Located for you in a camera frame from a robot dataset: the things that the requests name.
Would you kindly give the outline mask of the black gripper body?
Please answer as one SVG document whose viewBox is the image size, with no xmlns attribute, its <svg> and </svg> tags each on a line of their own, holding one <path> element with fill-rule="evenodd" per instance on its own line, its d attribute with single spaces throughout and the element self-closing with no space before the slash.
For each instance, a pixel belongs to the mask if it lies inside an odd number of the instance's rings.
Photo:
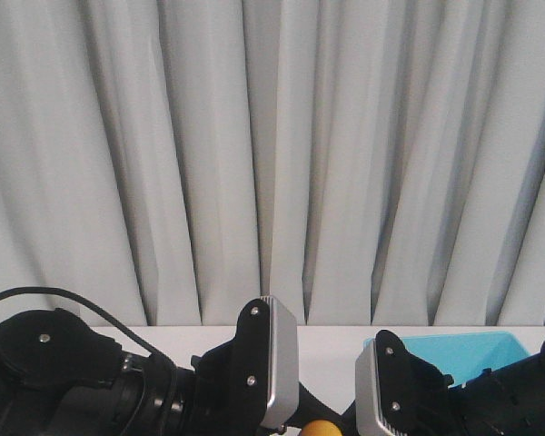
<svg viewBox="0 0 545 436">
<path fill-rule="evenodd" d="M 450 385 L 449 400 L 456 421 L 450 435 L 545 435 L 545 350 Z M 357 431 L 355 402 L 352 420 Z"/>
<path fill-rule="evenodd" d="M 342 429 L 341 416 L 296 377 L 268 372 L 179 372 L 178 435 L 281 435 L 315 422 Z"/>
</svg>

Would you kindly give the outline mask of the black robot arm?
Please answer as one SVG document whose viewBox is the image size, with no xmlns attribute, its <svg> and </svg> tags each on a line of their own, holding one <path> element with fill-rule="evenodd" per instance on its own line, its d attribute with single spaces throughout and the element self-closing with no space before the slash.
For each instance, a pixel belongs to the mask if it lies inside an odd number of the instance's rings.
<svg viewBox="0 0 545 436">
<path fill-rule="evenodd" d="M 315 422 L 346 432 L 299 381 L 292 316 L 266 302 L 189 368 L 126 352 L 61 309 L 0 323 L 0 435 L 273 435 Z"/>
<path fill-rule="evenodd" d="M 538 353 L 455 385 L 381 330 L 356 361 L 354 409 L 360 435 L 545 435 L 545 340 Z"/>
</svg>

